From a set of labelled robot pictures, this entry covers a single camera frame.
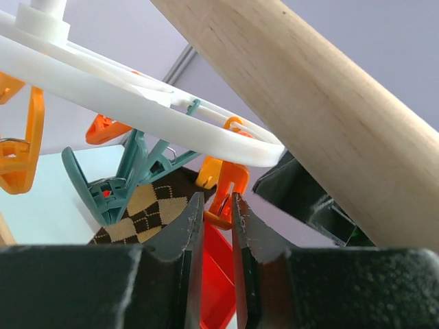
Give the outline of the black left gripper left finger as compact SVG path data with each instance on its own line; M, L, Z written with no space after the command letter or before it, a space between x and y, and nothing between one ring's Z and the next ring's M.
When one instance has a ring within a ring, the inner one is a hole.
M204 196L144 243L1 249L2 328L198 328Z

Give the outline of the brown argyle sock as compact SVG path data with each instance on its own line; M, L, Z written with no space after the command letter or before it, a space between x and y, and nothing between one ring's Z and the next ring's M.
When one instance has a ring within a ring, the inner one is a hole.
M197 172L182 167L151 184L138 186L122 219L100 228L89 243L146 242L181 214L194 193L204 193L205 201L215 194L216 186L197 186L197 176Z

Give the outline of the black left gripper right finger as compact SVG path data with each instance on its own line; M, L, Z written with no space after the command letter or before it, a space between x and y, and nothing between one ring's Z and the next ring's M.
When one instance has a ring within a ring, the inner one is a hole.
M297 247L232 196L239 328L437 328L428 249Z

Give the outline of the orange clothes peg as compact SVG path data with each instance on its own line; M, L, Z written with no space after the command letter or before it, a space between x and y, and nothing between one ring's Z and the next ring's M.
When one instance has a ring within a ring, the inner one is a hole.
M204 211L204 220L220 230L230 230L233 223L232 194L244 194L249 179L246 166L207 156L195 181L197 186L205 189L216 187L213 202Z

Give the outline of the white round clip hanger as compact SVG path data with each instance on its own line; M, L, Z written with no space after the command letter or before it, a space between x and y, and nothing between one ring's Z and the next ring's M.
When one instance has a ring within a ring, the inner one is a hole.
M83 108L201 154L252 167L271 167L284 145L244 120L224 128L231 112L206 100L200 118L176 110L195 96L83 48L68 39L64 1L32 1L1 13L1 71Z

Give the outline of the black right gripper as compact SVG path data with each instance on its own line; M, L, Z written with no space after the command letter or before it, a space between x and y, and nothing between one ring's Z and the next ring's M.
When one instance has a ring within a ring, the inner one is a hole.
M337 246L375 245L289 151L254 183L252 191Z

